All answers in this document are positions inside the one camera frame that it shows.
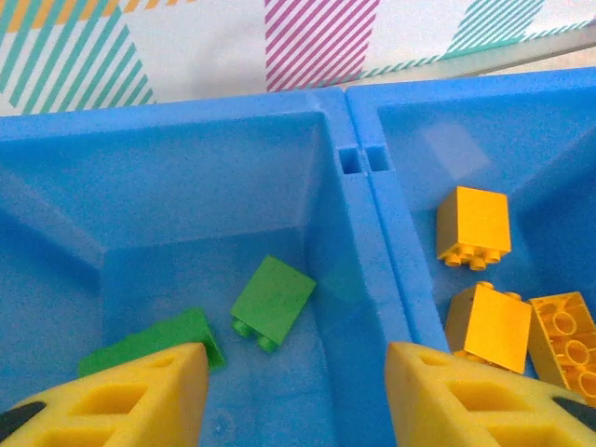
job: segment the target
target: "blue plastic bin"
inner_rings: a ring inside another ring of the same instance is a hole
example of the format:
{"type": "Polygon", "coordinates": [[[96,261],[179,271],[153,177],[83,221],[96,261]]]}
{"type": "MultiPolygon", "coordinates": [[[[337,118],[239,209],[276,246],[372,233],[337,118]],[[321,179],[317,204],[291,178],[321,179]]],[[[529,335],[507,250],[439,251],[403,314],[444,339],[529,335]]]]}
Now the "blue plastic bin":
{"type": "Polygon", "coordinates": [[[479,280],[524,299],[581,291],[596,316],[596,69],[347,98],[415,342],[448,350],[450,300],[479,280]],[[509,198],[512,253],[481,273],[436,258],[436,209],[457,185],[509,198]]]}
{"type": "Polygon", "coordinates": [[[0,407],[200,305],[228,366],[201,445],[395,445],[410,340],[340,89],[0,119],[0,407]],[[274,354],[231,329],[267,255],[317,288],[274,354]]]}

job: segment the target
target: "green duplo block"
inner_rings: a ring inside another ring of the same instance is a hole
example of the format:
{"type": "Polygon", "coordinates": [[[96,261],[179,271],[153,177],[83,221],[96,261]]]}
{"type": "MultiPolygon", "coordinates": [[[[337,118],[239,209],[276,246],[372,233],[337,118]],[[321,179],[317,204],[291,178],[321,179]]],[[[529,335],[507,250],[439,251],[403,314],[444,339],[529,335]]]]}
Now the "green duplo block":
{"type": "Polygon", "coordinates": [[[267,256],[232,307],[232,327],[243,337],[253,332],[272,352],[283,343],[317,283],[298,270],[267,256]]]}
{"type": "Polygon", "coordinates": [[[84,377],[184,343],[205,345],[211,370],[225,366],[205,313],[200,307],[193,307],[176,318],[160,321],[115,345],[94,351],[79,362],[78,375],[84,377]]]}

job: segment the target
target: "colorful wallpaper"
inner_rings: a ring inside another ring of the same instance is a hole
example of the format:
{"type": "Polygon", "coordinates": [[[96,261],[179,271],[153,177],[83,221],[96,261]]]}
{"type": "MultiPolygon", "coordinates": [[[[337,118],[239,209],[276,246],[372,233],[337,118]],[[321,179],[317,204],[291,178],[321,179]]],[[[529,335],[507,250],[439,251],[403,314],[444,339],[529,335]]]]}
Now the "colorful wallpaper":
{"type": "Polygon", "coordinates": [[[0,0],[0,114],[323,87],[595,15],[593,0],[0,0]]]}

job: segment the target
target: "orange duplo block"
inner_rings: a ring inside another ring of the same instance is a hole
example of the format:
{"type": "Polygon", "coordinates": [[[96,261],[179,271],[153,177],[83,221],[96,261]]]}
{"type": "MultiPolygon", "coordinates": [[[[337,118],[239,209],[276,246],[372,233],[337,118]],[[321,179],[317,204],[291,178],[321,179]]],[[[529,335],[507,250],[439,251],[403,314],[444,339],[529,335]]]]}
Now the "orange duplo block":
{"type": "Polygon", "coordinates": [[[437,257],[484,270],[511,251],[507,196],[457,186],[437,211],[437,257]]]}
{"type": "Polygon", "coordinates": [[[389,344],[385,384],[400,447],[596,445],[559,404],[583,407],[576,393],[428,347],[389,344]]]}
{"type": "Polygon", "coordinates": [[[479,282],[452,299],[445,335],[458,357],[523,373],[531,314],[520,295],[479,282]]]}
{"type": "Polygon", "coordinates": [[[196,447],[209,364],[202,344],[178,345],[48,389],[2,447],[196,447]]]}
{"type": "Polygon", "coordinates": [[[538,377],[596,407],[596,328],[581,293],[533,298],[530,304],[528,347],[538,377]]]}

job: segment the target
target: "plastic toy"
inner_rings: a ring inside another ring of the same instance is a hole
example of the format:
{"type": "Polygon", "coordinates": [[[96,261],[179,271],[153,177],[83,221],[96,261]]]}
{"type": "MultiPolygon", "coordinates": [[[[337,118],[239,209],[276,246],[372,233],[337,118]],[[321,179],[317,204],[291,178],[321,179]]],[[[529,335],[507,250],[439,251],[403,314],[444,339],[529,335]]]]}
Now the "plastic toy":
{"type": "Polygon", "coordinates": [[[558,386],[408,343],[389,345],[385,379],[400,447],[596,445],[558,386]]]}
{"type": "Polygon", "coordinates": [[[445,335],[458,357],[523,373],[531,314],[520,295],[478,282],[451,301],[445,335]]]}
{"type": "Polygon", "coordinates": [[[596,328],[581,293],[530,300],[530,356],[538,377],[596,406],[596,328]]]}
{"type": "Polygon", "coordinates": [[[205,347],[186,344],[56,386],[0,415],[1,445],[196,447],[208,374],[205,347]]]}
{"type": "Polygon", "coordinates": [[[176,318],[161,321],[115,345],[94,351],[79,362],[78,374],[84,377],[183,343],[205,345],[212,370],[225,366],[224,356],[215,343],[205,313],[200,307],[193,307],[176,318]]]}
{"type": "Polygon", "coordinates": [[[267,256],[232,307],[232,327],[243,337],[255,331],[258,345],[272,352],[283,343],[316,284],[267,256]]]}
{"type": "Polygon", "coordinates": [[[457,186],[437,211],[437,256],[484,270],[511,251],[507,196],[457,186]]]}

